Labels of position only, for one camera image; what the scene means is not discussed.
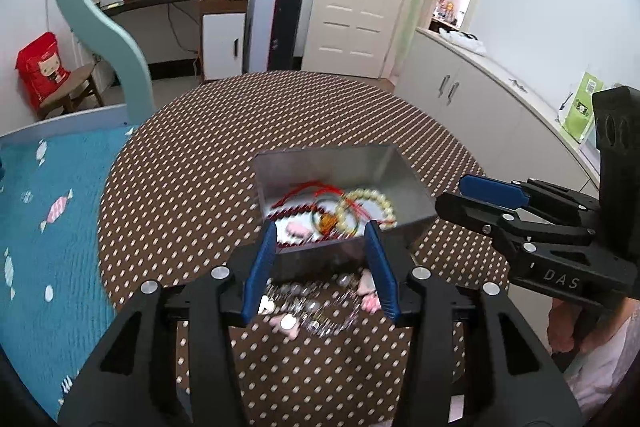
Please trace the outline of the pink sleeve forearm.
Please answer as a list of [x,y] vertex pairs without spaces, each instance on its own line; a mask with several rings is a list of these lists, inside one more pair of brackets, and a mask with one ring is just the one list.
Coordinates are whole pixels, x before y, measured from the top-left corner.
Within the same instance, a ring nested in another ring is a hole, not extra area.
[[565,380],[590,418],[612,397],[639,353],[639,301],[627,299],[582,343]]

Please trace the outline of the person's right hand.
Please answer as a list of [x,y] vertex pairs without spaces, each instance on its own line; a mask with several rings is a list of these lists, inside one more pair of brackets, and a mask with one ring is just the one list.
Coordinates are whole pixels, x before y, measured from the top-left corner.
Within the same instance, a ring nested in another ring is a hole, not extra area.
[[[611,340],[634,313],[635,307],[634,299],[625,299],[613,315],[609,315],[580,342],[579,351],[589,353]],[[574,349],[576,343],[574,329],[579,313],[578,306],[564,303],[560,299],[552,299],[547,329],[548,343],[552,352],[570,352]]]

